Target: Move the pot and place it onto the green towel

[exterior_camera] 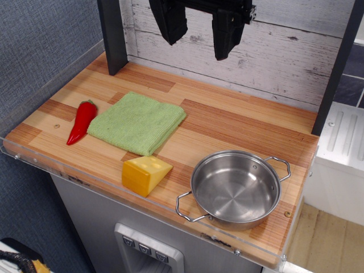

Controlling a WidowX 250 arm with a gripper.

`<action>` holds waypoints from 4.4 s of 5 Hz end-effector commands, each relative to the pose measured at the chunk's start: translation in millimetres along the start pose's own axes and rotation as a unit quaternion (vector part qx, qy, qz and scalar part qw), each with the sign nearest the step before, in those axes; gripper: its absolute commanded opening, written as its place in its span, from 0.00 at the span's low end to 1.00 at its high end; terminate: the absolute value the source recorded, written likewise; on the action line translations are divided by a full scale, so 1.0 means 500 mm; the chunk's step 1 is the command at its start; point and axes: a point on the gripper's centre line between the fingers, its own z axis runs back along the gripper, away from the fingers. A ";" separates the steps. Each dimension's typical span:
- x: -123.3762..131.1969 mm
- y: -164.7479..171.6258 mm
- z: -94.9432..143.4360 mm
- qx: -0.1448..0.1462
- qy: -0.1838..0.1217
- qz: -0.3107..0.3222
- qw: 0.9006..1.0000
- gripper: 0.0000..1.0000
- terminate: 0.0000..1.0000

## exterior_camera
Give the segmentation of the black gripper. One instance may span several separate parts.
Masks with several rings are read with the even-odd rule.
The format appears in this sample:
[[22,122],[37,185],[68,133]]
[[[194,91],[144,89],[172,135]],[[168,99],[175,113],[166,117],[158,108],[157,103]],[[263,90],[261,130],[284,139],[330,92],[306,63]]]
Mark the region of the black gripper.
[[220,61],[240,43],[245,24],[257,16],[257,7],[246,0],[149,0],[150,8],[162,37],[174,45],[187,32],[185,7],[213,14],[213,42],[215,58]]

